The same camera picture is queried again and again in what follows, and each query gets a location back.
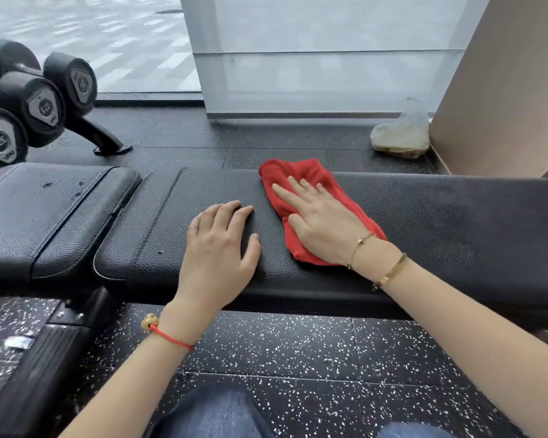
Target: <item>person's left hand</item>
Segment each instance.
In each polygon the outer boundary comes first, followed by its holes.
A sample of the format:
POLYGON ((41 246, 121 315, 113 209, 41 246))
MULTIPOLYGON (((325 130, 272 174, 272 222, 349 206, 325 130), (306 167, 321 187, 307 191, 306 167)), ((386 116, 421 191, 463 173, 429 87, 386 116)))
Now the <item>person's left hand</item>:
POLYGON ((240 251, 245 221, 254 207, 239 207, 239 201, 215 204, 191 221, 179 289, 161 316, 163 325, 170 323, 167 312, 195 311, 213 319, 252 279, 261 252, 258 235, 249 237, 243 258, 240 251))

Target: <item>hand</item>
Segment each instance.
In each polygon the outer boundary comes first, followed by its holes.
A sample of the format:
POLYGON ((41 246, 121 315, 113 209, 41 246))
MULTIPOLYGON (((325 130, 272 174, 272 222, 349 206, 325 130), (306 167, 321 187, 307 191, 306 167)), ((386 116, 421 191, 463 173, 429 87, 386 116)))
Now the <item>hand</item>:
POLYGON ((288 177, 296 194, 273 184, 272 189, 294 207, 288 222, 302 245, 317 257, 334 265, 347 265, 359 238, 367 228, 358 217, 336 200, 321 184, 313 187, 302 179, 288 177))
POLYGON ((163 311, 161 329, 171 319, 181 325, 183 313, 194 312, 186 317, 190 320, 200 318, 199 328, 192 328, 195 331, 192 337, 200 335, 219 310, 248 285, 258 265, 261 246, 258 235, 252 234, 241 258, 241 236, 245 221, 254 208, 239 207, 239 201, 215 204, 191 221, 179 288, 175 299, 163 311))

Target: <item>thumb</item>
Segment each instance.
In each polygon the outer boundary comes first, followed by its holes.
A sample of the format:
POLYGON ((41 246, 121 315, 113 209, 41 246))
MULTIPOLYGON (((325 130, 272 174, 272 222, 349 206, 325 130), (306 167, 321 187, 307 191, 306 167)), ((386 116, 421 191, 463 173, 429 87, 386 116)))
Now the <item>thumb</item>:
POLYGON ((245 250, 244 257, 240 263, 242 269, 251 270, 253 274, 258 266, 261 252, 262 246, 260 245, 260 238, 257 234, 252 234, 249 237, 248 248, 245 250))
POLYGON ((292 230, 294 231, 296 236, 299 237, 299 239, 306 236, 308 231, 308 225, 303 220, 303 217, 301 217, 299 214, 289 215, 288 223, 290 224, 290 227, 292 227, 292 230))

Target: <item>bracelet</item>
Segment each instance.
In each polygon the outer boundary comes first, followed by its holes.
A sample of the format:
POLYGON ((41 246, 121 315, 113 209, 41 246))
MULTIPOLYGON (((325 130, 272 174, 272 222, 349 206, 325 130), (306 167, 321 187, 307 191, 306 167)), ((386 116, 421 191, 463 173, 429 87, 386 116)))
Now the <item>bracelet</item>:
POLYGON ((154 333, 157 333, 159 334, 162 338, 170 341, 171 343, 173 344, 176 344, 177 346, 181 346, 181 347, 184 347, 185 349, 188 349, 188 350, 193 350, 193 348, 195 346, 193 345, 190 345, 190 344, 187 344, 187 343, 183 343, 182 341, 179 341, 173 337, 171 337, 170 335, 168 335, 167 333, 161 331, 159 328, 158 328, 158 317, 155 315, 155 314, 148 314, 144 317, 144 319, 142 320, 142 323, 140 323, 140 325, 142 326, 142 329, 144 329, 145 332, 154 332, 154 333))
POLYGON ((402 265, 404 264, 404 260, 408 258, 408 255, 402 252, 402 256, 398 260, 398 262, 392 267, 388 273, 386 273, 386 276, 384 278, 380 279, 376 284, 373 285, 372 291, 380 290, 380 287, 382 287, 384 284, 386 284, 391 278, 394 278, 394 276, 401 271, 402 265))
POLYGON ((363 243, 365 243, 365 240, 369 238, 370 236, 376 236, 376 234, 372 232, 368 232, 366 236, 364 236, 363 238, 359 238, 359 240, 357 241, 357 246, 355 247, 355 249, 353 249, 353 253, 351 254, 351 259, 349 260, 349 263, 347 263, 347 269, 349 270, 353 269, 353 266, 352 266, 353 257, 355 257, 355 252, 357 252, 357 248, 361 246, 363 243))

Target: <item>leg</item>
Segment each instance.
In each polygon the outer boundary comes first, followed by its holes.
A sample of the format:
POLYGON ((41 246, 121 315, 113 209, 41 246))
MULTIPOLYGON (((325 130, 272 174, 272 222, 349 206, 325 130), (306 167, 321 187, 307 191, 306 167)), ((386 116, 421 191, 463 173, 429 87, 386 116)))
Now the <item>leg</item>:
POLYGON ((150 438, 271 438, 252 395, 233 384, 197 387, 165 415, 150 438))
POLYGON ((382 427, 378 438, 455 438, 438 427, 420 423, 390 423, 382 427))

